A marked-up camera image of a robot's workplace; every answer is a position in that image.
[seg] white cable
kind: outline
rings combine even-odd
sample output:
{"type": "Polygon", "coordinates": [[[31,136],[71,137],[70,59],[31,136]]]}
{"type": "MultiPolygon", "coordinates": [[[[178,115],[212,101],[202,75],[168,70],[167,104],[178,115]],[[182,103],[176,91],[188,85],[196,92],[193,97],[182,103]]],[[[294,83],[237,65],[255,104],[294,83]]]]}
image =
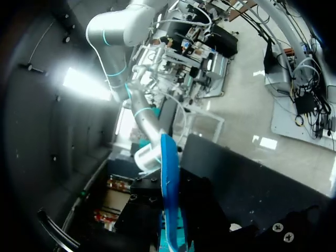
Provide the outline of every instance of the white cable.
{"type": "Polygon", "coordinates": [[[317,62],[316,62],[313,58],[310,58],[310,57],[307,57],[306,59],[304,59],[303,61],[301,61],[300,64],[298,65],[298,67],[299,67],[299,66],[302,66],[303,63],[305,63],[305,62],[308,61],[308,60],[312,60],[312,61],[319,67],[320,71],[322,72],[322,69],[321,69],[321,67],[319,66],[319,64],[317,64],[317,62]]]}
{"type": "Polygon", "coordinates": [[[212,24],[212,22],[208,24],[203,24],[200,22],[191,22],[191,21],[178,20],[178,19],[167,19],[167,20],[161,20],[159,22],[155,22],[154,25],[159,24],[159,23],[169,23],[169,22],[182,23],[182,24],[188,24],[188,25],[197,25],[197,26],[203,26],[203,27],[207,27],[212,24]]]}
{"type": "Polygon", "coordinates": [[[207,19],[209,20],[209,23],[203,24],[203,23],[200,23],[200,22],[190,22],[190,21],[178,20],[178,19],[167,19],[167,20],[161,20],[159,22],[155,22],[154,25],[159,24],[159,23],[168,23],[168,22],[182,23],[182,24],[189,24],[189,25],[198,25],[198,26],[203,26],[203,27],[207,27],[207,26],[212,25],[212,20],[211,20],[210,16],[207,14],[207,12],[205,12],[204,10],[202,10],[201,8],[196,7],[196,6],[193,6],[193,8],[198,9],[200,12],[202,12],[207,17],[207,19]]]}
{"type": "MultiPolygon", "coordinates": [[[[246,3],[244,3],[242,0],[238,0],[238,2],[240,2],[241,4],[243,4],[250,12],[252,12],[253,15],[256,16],[256,18],[259,19],[259,21],[264,25],[264,27],[267,29],[267,31],[271,34],[271,36],[273,37],[273,39],[276,41],[279,49],[281,51],[284,51],[284,49],[282,48],[282,45],[280,44],[280,42],[278,41],[277,37],[274,35],[274,33],[272,32],[272,30],[268,27],[268,25],[262,20],[262,18],[250,7],[248,6],[246,3]]],[[[290,67],[290,63],[289,63],[289,60],[287,57],[286,58],[286,65],[287,65],[287,68],[288,68],[288,71],[290,73],[290,76],[293,77],[293,72],[292,72],[292,69],[290,67]]]]}
{"type": "Polygon", "coordinates": [[[183,113],[183,118],[184,118],[184,127],[183,127],[182,134],[181,134],[179,140],[177,141],[177,145],[178,145],[178,144],[182,141],[183,136],[184,136],[184,134],[185,134],[185,131],[186,131],[186,129],[187,129],[187,114],[185,113],[184,107],[182,106],[182,104],[181,104],[175,97],[171,96],[171,95],[168,94],[168,93],[165,93],[165,92],[160,91],[160,90],[151,90],[151,91],[161,93],[161,94],[163,94],[164,96],[167,96],[167,97],[173,99],[173,100],[177,103],[177,105],[181,108],[182,113],[183,113]]]}
{"type": "Polygon", "coordinates": [[[320,83],[320,74],[319,74],[319,72],[315,69],[315,68],[313,68],[312,66],[308,66],[308,65],[301,65],[301,66],[298,66],[294,71],[293,71],[293,76],[294,76],[294,74],[298,71],[298,70],[300,70],[300,69],[303,69],[303,68],[309,68],[309,69],[311,69],[311,70],[313,70],[314,72],[316,72],[317,73],[317,76],[318,76],[318,83],[320,83]]]}

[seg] screw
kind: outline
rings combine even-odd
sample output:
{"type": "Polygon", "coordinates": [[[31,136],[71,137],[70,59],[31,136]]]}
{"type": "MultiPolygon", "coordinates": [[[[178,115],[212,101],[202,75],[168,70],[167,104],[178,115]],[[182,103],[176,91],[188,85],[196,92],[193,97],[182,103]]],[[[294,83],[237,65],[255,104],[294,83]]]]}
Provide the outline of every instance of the screw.
{"type": "Polygon", "coordinates": [[[49,73],[46,72],[46,71],[43,71],[43,70],[34,68],[33,65],[32,65],[31,63],[28,63],[28,64],[26,64],[26,65],[20,65],[20,66],[26,68],[28,71],[37,72],[37,73],[39,73],[39,74],[43,74],[43,75],[45,75],[45,76],[48,76],[48,75],[49,75],[49,73]]]}
{"type": "Polygon", "coordinates": [[[132,194],[131,197],[130,197],[130,200],[135,201],[136,198],[138,198],[138,196],[136,194],[132,194]]]}
{"type": "Polygon", "coordinates": [[[294,234],[292,232],[288,232],[283,237],[285,243],[291,243],[294,240],[294,234]]]}
{"type": "Polygon", "coordinates": [[[272,229],[273,229],[274,232],[279,233],[279,232],[283,231],[284,227],[283,227],[283,224],[281,224],[281,223],[275,223],[273,225],[272,229]]]}
{"type": "Polygon", "coordinates": [[[71,32],[72,30],[74,30],[76,28],[76,26],[75,25],[70,25],[70,26],[68,26],[67,27],[67,32],[71,32]]]}
{"type": "Polygon", "coordinates": [[[65,37],[62,42],[64,44],[69,43],[70,42],[70,37],[69,36],[65,37]]]}
{"type": "Polygon", "coordinates": [[[150,197],[149,198],[149,202],[150,203],[154,203],[155,201],[157,201],[158,199],[157,199],[157,197],[150,197]]]}

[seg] tube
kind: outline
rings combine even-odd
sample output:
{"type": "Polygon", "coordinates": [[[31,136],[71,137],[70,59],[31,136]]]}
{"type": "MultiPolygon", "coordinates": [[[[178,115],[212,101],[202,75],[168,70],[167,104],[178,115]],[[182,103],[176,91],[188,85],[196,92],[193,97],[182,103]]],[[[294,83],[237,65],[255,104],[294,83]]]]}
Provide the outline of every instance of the tube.
{"type": "MultiPolygon", "coordinates": [[[[275,21],[275,23],[279,26],[285,37],[287,38],[289,44],[294,49],[295,55],[296,55],[296,65],[299,65],[300,62],[302,62],[306,56],[304,54],[304,51],[299,43],[299,40],[293,30],[291,29],[288,22],[284,19],[284,17],[277,11],[277,9],[274,7],[273,3],[270,1],[265,0],[255,0],[255,2],[262,8],[264,11],[275,21]]],[[[304,77],[308,81],[309,80],[309,71],[304,71],[304,77]]]]}

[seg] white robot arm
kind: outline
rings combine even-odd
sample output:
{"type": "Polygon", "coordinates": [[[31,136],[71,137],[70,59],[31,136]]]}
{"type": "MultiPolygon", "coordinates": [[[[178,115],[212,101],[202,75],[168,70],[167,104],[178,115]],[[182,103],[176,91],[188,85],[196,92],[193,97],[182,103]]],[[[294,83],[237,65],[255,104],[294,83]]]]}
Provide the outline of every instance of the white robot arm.
{"type": "MultiPolygon", "coordinates": [[[[94,17],[87,29],[86,39],[96,51],[111,92],[117,101],[131,98],[132,112],[139,128],[151,144],[139,150],[135,162],[144,171],[154,169],[161,159],[161,134],[165,133],[141,90],[140,80],[147,69],[136,66],[136,78],[128,83],[125,48],[136,46],[147,39],[149,28],[157,12],[168,0],[132,0],[126,9],[94,17]]],[[[164,48],[157,49],[160,59],[164,48]]]]}

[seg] floor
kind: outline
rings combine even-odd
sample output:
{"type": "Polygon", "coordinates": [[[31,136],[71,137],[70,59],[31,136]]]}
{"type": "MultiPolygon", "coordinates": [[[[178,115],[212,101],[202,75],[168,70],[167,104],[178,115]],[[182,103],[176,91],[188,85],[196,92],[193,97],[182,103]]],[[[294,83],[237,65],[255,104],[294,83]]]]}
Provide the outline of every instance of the floor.
{"type": "MultiPolygon", "coordinates": [[[[259,13],[262,19],[267,18],[262,9],[259,13]]],[[[296,20],[309,38],[302,18],[296,20]]],[[[265,89],[265,77],[260,74],[264,69],[262,50],[266,48],[266,42],[242,18],[231,23],[222,22],[221,26],[228,31],[239,32],[239,42],[238,54],[229,66],[224,86],[225,95],[202,100],[203,109],[225,119],[218,143],[332,196],[331,188],[336,177],[335,153],[271,132],[274,99],[265,89]]],[[[272,20],[268,26],[278,39],[286,41],[272,20]]],[[[214,128],[212,124],[199,120],[195,131],[211,136],[214,128]]]]}

